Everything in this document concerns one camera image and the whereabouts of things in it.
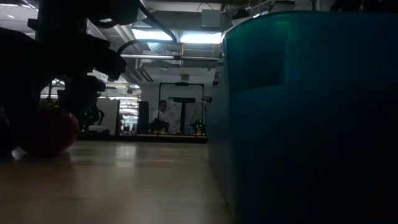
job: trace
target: teal plastic bin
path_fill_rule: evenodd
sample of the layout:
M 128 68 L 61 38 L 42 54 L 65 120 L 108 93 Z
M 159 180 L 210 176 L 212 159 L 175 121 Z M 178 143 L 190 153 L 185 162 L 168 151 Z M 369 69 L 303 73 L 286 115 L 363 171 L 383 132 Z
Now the teal plastic bin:
M 398 223 L 397 29 L 292 11 L 227 33 L 206 120 L 237 223 Z

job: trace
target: person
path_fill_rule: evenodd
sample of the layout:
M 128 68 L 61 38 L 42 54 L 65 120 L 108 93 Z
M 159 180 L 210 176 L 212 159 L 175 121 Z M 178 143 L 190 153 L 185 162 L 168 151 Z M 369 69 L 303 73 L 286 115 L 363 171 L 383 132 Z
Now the person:
M 159 113 L 155 110 L 153 114 L 153 120 L 155 120 L 159 115 L 159 120 L 165 121 L 165 112 L 166 112 L 167 102 L 165 100 L 159 101 Z

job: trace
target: wall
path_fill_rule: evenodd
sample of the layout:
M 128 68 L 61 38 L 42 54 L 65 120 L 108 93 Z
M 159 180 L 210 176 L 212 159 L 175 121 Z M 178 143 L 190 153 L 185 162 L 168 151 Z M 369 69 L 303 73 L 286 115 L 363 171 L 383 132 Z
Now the wall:
M 141 101 L 148 101 L 149 108 L 156 108 L 159 103 L 159 84 L 146 84 L 141 86 Z M 211 94 L 211 85 L 205 86 L 205 96 Z M 201 86 L 175 86 L 162 85 L 161 100 L 168 100 L 170 97 L 185 97 L 196 98 L 196 101 L 201 101 L 202 87 Z M 149 121 L 152 121 L 153 111 L 149 111 Z

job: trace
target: pipe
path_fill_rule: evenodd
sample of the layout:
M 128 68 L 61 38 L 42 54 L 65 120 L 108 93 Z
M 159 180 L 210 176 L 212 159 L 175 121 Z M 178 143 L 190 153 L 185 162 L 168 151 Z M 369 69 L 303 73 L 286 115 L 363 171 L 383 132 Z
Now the pipe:
M 218 57 L 202 57 L 202 56 L 188 56 L 188 55 L 145 55 L 145 54 L 122 54 L 123 58 L 138 58 L 138 59 L 159 59 L 159 60 L 192 60 L 217 62 Z

